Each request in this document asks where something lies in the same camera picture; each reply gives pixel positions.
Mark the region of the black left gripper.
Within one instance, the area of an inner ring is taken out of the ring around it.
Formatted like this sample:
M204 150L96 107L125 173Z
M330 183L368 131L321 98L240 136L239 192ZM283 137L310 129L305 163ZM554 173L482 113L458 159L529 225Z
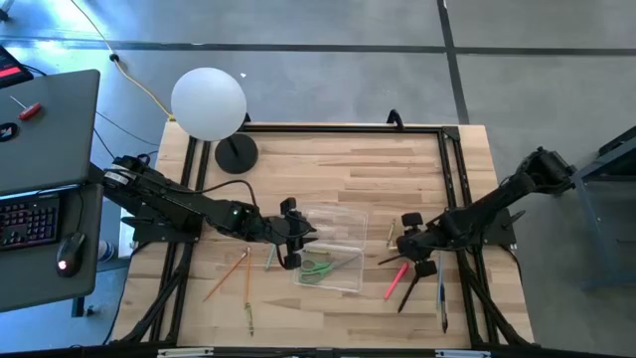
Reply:
M284 269L297 269L301 265L298 251L302 245L319 240L317 237L303 237L317 232L311 225L302 231L300 214L296 211L296 199L289 197L280 203L280 214L265 218L269 241L275 245L275 254Z

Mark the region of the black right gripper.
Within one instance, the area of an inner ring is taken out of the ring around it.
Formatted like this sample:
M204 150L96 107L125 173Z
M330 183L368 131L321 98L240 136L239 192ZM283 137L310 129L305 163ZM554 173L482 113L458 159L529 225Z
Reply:
M377 263L382 266L391 262L413 262L415 277L424 278L437 274L435 262L430 258L436 250L438 238L435 222L423 222L419 213L406 213L401 216L403 234L397 238L398 255Z

